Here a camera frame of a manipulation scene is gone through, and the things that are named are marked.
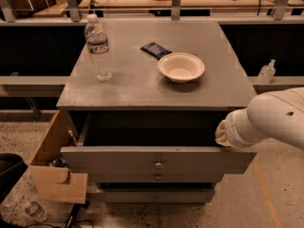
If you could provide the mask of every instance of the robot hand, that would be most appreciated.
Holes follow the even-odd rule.
[[[247,108],[229,113],[216,131],[223,146],[252,146],[267,138],[304,150],[304,87],[257,95]]]

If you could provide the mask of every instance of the metal post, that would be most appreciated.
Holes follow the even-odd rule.
[[[0,0],[0,7],[7,22],[16,21],[16,16],[11,8],[9,0]]]
[[[180,20],[181,0],[172,0],[171,20]]]
[[[280,20],[284,17],[284,12],[287,7],[288,1],[289,0],[277,0],[275,9],[273,9],[271,13],[274,19]]]
[[[70,17],[73,22],[79,22],[81,14],[78,10],[77,0],[67,0]]]

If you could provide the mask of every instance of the bottle cap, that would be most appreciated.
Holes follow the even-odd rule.
[[[96,14],[92,13],[92,14],[89,14],[86,17],[86,19],[87,19],[87,22],[92,23],[92,22],[96,22],[98,18],[97,18]]]

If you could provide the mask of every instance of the concrete floor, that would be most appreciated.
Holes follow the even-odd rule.
[[[34,122],[27,111],[0,111],[0,152],[17,153],[29,164],[52,114],[45,111]],[[104,228],[304,227],[304,151],[272,139],[250,150],[258,154],[245,174],[226,175],[210,203],[109,205],[99,202],[98,195],[89,195],[89,208],[81,209],[78,220],[91,219],[94,227]],[[33,224],[22,208],[22,202],[36,194],[29,170],[13,191],[16,203],[9,208],[1,205],[3,219],[22,226]],[[38,201],[48,212],[46,223],[61,226],[67,220],[70,204]],[[91,227],[88,222],[79,226]]]

